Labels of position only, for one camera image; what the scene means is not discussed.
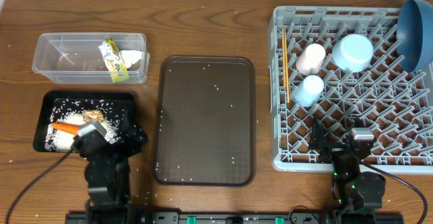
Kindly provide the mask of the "white rice pile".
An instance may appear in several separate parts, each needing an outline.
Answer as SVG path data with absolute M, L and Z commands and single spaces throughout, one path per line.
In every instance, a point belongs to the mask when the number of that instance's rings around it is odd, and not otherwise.
M 107 99 L 57 99 L 49 113 L 49 125 L 45 134 L 44 149 L 48 152 L 67 152 L 74 142 L 72 134 L 59 131 L 51 126 L 52 122 L 60 122 L 81 126 L 85 124 L 83 114 L 98 111 L 103 115 L 101 125 L 106 129 L 106 141 L 116 143 L 122 138 L 121 122 L 125 109 L 119 103 Z

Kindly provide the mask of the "wooden chopstick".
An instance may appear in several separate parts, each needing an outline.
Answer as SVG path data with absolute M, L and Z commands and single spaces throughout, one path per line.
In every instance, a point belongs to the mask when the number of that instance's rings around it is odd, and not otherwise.
M 286 82 L 286 34 L 285 34 L 285 26 L 281 25 L 281 50 L 282 50 L 282 62 L 283 62 L 283 87 L 287 90 L 287 82 Z
M 290 102 L 290 80 L 289 80 L 289 68 L 288 68 L 288 32 L 287 27 L 285 26 L 285 34 L 286 34 L 286 82 L 287 82 L 287 90 L 286 90 L 286 104 L 289 104 Z

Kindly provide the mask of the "light blue small bowl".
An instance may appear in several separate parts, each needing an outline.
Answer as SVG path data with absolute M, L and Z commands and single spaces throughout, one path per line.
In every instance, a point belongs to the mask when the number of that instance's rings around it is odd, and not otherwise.
M 365 36 L 350 34 L 339 40 L 332 49 L 337 67 L 344 71 L 361 72 L 373 57 L 373 44 Z

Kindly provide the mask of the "white napkin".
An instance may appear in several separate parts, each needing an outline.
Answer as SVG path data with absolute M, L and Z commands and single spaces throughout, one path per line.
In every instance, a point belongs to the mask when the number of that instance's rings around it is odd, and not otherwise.
M 137 50 L 121 50 L 120 56 L 124 61 L 125 67 L 129 69 L 141 59 L 142 52 Z

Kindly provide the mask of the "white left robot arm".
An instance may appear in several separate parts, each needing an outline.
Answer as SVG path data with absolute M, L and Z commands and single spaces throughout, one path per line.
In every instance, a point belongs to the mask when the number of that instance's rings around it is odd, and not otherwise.
M 120 124 L 124 137 L 116 143 L 105 139 L 106 130 L 98 120 L 78 128 L 71 149 L 86 158 L 85 180 L 89 200 L 86 223 L 142 223 L 143 211 L 130 204 L 129 158 L 141 152 L 147 135 L 128 115 Z

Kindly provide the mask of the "pink cup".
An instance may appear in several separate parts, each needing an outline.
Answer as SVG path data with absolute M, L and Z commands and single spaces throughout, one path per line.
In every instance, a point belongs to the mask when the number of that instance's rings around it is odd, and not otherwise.
M 325 48 L 316 43 L 308 45 L 296 61 L 296 68 L 301 74 L 308 76 L 317 74 L 326 56 Z

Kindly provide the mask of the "silver foil wrapper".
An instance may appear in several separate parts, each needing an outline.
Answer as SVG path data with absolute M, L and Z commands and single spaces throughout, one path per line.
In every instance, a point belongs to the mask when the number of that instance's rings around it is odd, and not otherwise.
M 101 45 L 98 46 L 104 64 L 110 72 L 110 78 L 113 83 L 122 83 L 129 80 L 127 67 L 122 59 L 117 45 L 113 39 L 105 39 Z

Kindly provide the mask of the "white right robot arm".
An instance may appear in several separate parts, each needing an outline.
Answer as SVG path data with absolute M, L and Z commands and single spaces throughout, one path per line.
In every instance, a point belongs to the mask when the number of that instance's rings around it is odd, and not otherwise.
M 376 138 L 371 130 L 355 119 L 343 140 L 332 143 L 325 138 L 320 122 L 313 120 L 309 150 L 319 153 L 319 162 L 333 166 L 332 194 L 339 202 L 323 223 L 375 223 L 375 211 L 382 207 L 386 180 L 383 176 L 361 171 L 362 159 L 370 155 Z

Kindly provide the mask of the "dark blue plate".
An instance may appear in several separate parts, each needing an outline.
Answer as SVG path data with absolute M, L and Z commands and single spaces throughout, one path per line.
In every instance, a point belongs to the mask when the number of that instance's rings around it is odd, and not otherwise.
M 424 0 L 407 0 L 397 20 L 397 47 L 403 70 L 422 70 L 432 63 L 432 5 Z

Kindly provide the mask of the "brown food scraps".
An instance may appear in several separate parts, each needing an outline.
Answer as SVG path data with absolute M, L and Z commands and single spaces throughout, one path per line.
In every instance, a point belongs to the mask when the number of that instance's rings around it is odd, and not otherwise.
M 90 122 L 92 120 L 97 120 L 98 122 L 105 121 L 104 114 L 99 110 L 85 110 L 82 113 L 82 118 L 85 122 Z

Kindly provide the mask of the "light blue cup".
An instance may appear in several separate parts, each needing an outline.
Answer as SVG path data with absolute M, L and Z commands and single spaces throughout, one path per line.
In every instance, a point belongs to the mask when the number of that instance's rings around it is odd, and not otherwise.
M 323 90 L 323 80 L 317 75 L 309 75 L 299 84 L 294 101 L 301 106 L 311 107 L 317 103 Z

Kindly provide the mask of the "orange carrot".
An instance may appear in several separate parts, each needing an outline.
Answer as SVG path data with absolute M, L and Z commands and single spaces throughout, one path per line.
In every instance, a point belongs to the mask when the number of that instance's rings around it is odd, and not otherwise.
M 53 123 L 51 123 L 51 126 L 55 130 L 65 132 L 65 133 L 71 134 L 73 136 L 78 135 L 78 131 L 80 129 L 79 125 L 72 125 L 72 124 L 63 123 L 63 122 L 53 122 Z

